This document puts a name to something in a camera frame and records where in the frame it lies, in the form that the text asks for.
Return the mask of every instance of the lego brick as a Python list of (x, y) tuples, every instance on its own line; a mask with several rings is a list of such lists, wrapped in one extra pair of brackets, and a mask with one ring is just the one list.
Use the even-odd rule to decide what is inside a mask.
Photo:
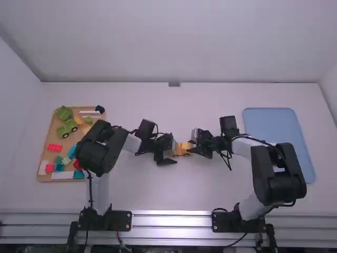
[(83, 172), (76, 170), (74, 171), (74, 175), (73, 175), (74, 179), (83, 179), (84, 178), (84, 174)]
[(92, 119), (100, 119), (100, 118), (102, 118), (101, 116), (90, 116), (90, 118), (92, 118)]
[(73, 116), (73, 111), (72, 109), (62, 105), (56, 110), (55, 114), (59, 119), (66, 121)]
[(48, 165), (48, 161), (47, 160), (41, 161), (40, 167), (39, 167), (39, 170), (38, 170), (38, 173), (37, 173), (39, 176), (46, 175), (46, 166), (47, 165)]
[(53, 172), (52, 173), (52, 180), (72, 179), (73, 177), (74, 177), (73, 171), (63, 171), (63, 172)]
[(100, 114), (103, 114), (105, 112), (105, 109), (104, 109), (103, 106), (97, 105), (96, 108), (95, 108), (95, 111), (99, 111)]
[(82, 132), (86, 134), (87, 132), (89, 132), (90, 129), (91, 129), (91, 126), (87, 126), (86, 128), (82, 129)]
[(48, 144), (47, 150), (54, 151), (54, 152), (61, 152), (62, 145), (50, 143), (50, 144)]
[(62, 164), (66, 166), (66, 165), (68, 165), (71, 161), (72, 161), (72, 159), (70, 159), (69, 157), (65, 157), (65, 158), (63, 158), (63, 160), (62, 160)]
[(98, 114), (98, 115), (100, 115), (101, 113), (99, 111), (80, 111), (80, 114)]
[(46, 166), (46, 172), (53, 172), (54, 171), (54, 164), (47, 164)]
[(64, 171), (64, 165), (63, 164), (57, 164), (55, 167), (55, 171)]
[(73, 145), (73, 146), (69, 149), (69, 151), (68, 151), (68, 157), (69, 157), (70, 159), (73, 159), (73, 158), (75, 157), (75, 149), (76, 149), (76, 146), (77, 146), (77, 144), (76, 144), (76, 145)]
[(181, 143), (181, 148), (185, 149), (185, 150), (191, 149), (191, 148), (193, 148), (193, 144), (191, 144), (189, 142), (183, 142), (183, 143)]
[(83, 125), (83, 121), (82, 121), (82, 119), (80, 117), (75, 116), (74, 120), (75, 120), (75, 122), (76, 122), (77, 125)]
[(54, 162), (55, 162), (56, 164), (63, 164), (63, 163), (62, 163), (62, 160), (63, 160), (63, 157), (61, 157), (61, 156), (58, 155), (58, 156), (55, 158)]
[(77, 169), (77, 170), (82, 170), (82, 167), (80, 166), (80, 162), (78, 160), (76, 160), (73, 163), (73, 166)]
[(94, 122), (93, 122), (93, 118), (92, 117), (90, 117), (90, 116), (87, 116), (87, 117), (85, 117), (85, 118), (83, 118), (84, 119), (84, 121), (86, 122), (86, 123), (88, 123), (89, 125), (92, 125)]

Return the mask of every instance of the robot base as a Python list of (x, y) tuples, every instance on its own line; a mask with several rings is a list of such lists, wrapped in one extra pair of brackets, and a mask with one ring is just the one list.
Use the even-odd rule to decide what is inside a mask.
[(105, 214), (98, 215), (95, 209), (84, 208), (78, 219), (79, 230), (130, 231), (132, 213), (130, 211), (115, 211), (111, 206)]
[(264, 233), (266, 223), (264, 218), (253, 220), (242, 220), (237, 212), (212, 212), (212, 230), (214, 233), (243, 232), (243, 233)]

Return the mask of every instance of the red lego brick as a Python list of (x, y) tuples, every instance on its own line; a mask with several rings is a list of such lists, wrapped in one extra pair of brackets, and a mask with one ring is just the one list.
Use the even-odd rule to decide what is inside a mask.
[(54, 165), (53, 164), (47, 164), (46, 172), (53, 172), (53, 171), (54, 171)]
[(51, 143), (51, 144), (48, 144), (47, 150), (54, 151), (54, 152), (61, 152), (62, 145)]
[(82, 167), (80, 166), (80, 162), (78, 160), (76, 160), (73, 163), (73, 166), (77, 169), (77, 170), (82, 170)]

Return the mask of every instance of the toy car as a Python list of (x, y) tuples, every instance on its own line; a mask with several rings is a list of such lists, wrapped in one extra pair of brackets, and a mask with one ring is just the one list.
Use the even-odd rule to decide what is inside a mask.
[(72, 109), (62, 105), (56, 110), (55, 114), (59, 119), (66, 121), (73, 116), (73, 111)]
[(175, 150), (173, 151), (173, 157), (188, 157), (191, 153), (187, 150), (193, 148), (193, 144), (189, 142), (178, 143)]
[(69, 119), (65, 122), (65, 125), (56, 129), (57, 135), (60, 138), (67, 138), (71, 132), (77, 131), (77, 124), (74, 120)]

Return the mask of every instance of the metal rail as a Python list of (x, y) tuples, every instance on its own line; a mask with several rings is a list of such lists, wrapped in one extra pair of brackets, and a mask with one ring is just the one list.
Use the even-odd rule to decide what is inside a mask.
[[(133, 211), (132, 229), (120, 232), (129, 245), (226, 246), (241, 233), (213, 233), (209, 211)], [(78, 213), (0, 212), (0, 244), (65, 244)], [(337, 248), (337, 217), (270, 215), (279, 247)], [(236, 246), (254, 247), (256, 234)], [(76, 242), (83, 244), (85, 232)], [(117, 245), (113, 231), (90, 231), (88, 244)]]

